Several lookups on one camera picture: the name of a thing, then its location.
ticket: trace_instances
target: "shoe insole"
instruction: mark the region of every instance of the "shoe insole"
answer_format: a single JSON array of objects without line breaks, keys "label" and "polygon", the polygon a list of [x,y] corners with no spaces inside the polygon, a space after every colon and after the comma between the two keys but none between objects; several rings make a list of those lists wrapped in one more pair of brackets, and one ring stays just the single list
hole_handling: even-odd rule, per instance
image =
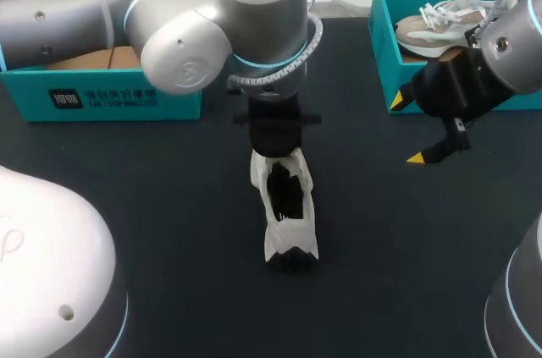
[{"label": "shoe insole", "polygon": [[273,165],[268,177],[268,192],[278,221],[303,218],[303,190],[299,178],[290,176],[288,169],[279,163]]}]

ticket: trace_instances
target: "teal shoe box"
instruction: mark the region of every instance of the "teal shoe box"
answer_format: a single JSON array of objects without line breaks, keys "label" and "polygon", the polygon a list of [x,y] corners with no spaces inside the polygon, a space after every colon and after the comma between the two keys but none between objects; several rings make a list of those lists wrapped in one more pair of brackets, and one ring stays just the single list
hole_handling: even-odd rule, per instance
[{"label": "teal shoe box", "polygon": [[[444,0],[373,0],[369,33],[388,109],[401,85],[410,81],[427,63],[403,60],[395,40],[393,25],[409,15],[419,14],[420,7],[426,3],[434,5],[440,1]],[[542,91],[528,96],[515,96],[496,109],[540,110]],[[421,113],[421,110],[413,103],[400,113]]]},{"label": "teal shoe box", "polygon": [[0,80],[26,122],[200,118],[202,93],[165,94],[147,82],[129,47],[8,71]]}]

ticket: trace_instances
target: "white sneaker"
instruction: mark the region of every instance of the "white sneaker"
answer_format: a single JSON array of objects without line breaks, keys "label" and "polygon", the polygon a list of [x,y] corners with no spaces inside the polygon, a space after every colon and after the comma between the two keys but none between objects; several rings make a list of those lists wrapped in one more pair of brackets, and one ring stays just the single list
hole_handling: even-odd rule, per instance
[{"label": "white sneaker", "polygon": [[318,259],[313,182],[301,149],[279,159],[262,157],[253,151],[251,182],[260,190],[268,220],[265,261],[290,251],[302,251]]},{"label": "white sneaker", "polygon": [[[504,0],[503,10],[517,0]],[[426,58],[438,58],[451,47],[466,47],[465,32],[478,25],[493,7],[493,1],[451,0],[420,8],[421,15],[397,23],[395,38],[406,50]]]}]

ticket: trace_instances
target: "box label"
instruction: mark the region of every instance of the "box label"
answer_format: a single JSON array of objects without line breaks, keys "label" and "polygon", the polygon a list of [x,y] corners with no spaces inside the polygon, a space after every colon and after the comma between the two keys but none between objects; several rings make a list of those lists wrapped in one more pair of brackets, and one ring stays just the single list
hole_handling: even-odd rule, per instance
[{"label": "box label", "polygon": [[158,99],[153,89],[87,90],[91,107],[156,107]]},{"label": "box label", "polygon": [[83,103],[75,89],[50,90],[49,96],[51,96],[51,100],[53,100],[54,107],[59,110],[83,108]]}]

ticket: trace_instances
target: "black table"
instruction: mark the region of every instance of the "black table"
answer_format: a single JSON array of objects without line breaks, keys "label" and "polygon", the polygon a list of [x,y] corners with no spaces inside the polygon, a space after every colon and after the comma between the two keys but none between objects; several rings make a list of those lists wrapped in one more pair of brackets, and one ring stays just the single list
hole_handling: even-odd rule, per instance
[{"label": "black table", "polygon": [[198,123],[23,123],[0,91],[0,164],[84,196],[124,264],[138,357],[490,357],[492,283],[542,207],[542,114],[492,113],[474,150],[405,160],[442,136],[390,116],[365,19],[325,22],[303,103],[321,262],[263,263],[245,98],[224,79]]}]

